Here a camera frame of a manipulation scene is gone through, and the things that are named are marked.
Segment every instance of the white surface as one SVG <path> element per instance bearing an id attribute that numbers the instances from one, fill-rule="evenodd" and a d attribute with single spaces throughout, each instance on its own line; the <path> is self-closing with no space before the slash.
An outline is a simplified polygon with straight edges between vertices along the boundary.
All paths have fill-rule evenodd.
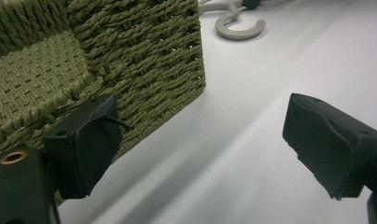
<path id="1" fill-rule="evenodd" d="M 377 130 L 377 0 L 292 0 L 245 11 L 266 31 L 216 34 L 202 15 L 207 88 L 115 162 L 90 198 L 60 206 L 70 223 L 367 223 L 359 199 L 329 198 L 282 138 L 291 92 Z"/>

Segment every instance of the black rubber cap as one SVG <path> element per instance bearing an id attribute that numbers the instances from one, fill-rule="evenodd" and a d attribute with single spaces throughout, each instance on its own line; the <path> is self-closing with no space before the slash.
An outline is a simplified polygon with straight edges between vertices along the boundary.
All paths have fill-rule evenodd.
<path id="1" fill-rule="evenodd" d="M 260 5 L 261 0 L 244 0 L 242 2 L 243 7 L 247 7 L 249 9 L 255 9 Z"/>

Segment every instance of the woven texture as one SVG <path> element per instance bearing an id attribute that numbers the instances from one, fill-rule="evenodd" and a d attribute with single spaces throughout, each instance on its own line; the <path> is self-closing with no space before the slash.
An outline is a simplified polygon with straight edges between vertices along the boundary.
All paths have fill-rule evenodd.
<path id="1" fill-rule="evenodd" d="M 3 1 L 5 11 L 0 8 L 5 47 L 0 56 L 6 55 L 0 58 L 0 152 L 21 145 L 41 148 L 41 135 L 75 107 L 113 92 L 120 118 L 133 127 L 124 131 L 116 159 L 203 91 L 196 0 L 14 1 L 20 7 L 10 2 Z M 55 22 L 54 29 L 47 23 L 50 33 L 37 29 L 18 35 L 17 27 L 31 24 L 29 15 L 45 13 L 32 7 L 41 2 L 50 4 L 49 11 L 58 9 L 49 15 L 63 22 Z M 11 10 L 20 20 L 15 29 L 1 19 L 13 24 Z M 34 38 L 40 31 L 44 36 Z M 9 42 L 1 36 L 9 36 Z M 20 36 L 23 44 L 12 36 Z"/>
<path id="2" fill-rule="evenodd" d="M 0 0 L 0 58 L 69 29 L 65 0 Z"/>

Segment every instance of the woven basket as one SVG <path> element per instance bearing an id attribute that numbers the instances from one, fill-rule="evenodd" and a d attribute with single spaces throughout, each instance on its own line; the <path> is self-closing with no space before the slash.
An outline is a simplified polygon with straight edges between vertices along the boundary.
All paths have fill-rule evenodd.
<path id="1" fill-rule="evenodd" d="M 197 0 L 0 0 L 0 152 L 114 92 L 133 127 L 116 159 L 204 87 Z"/>

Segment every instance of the olive green wicker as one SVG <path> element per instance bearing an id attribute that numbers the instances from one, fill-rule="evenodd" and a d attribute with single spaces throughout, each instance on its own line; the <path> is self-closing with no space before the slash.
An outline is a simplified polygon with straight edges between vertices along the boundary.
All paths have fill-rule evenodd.
<path id="1" fill-rule="evenodd" d="M 197 0 L 0 0 L 0 152 L 114 92 L 133 127 L 116 159 L 204 86 Z"/>

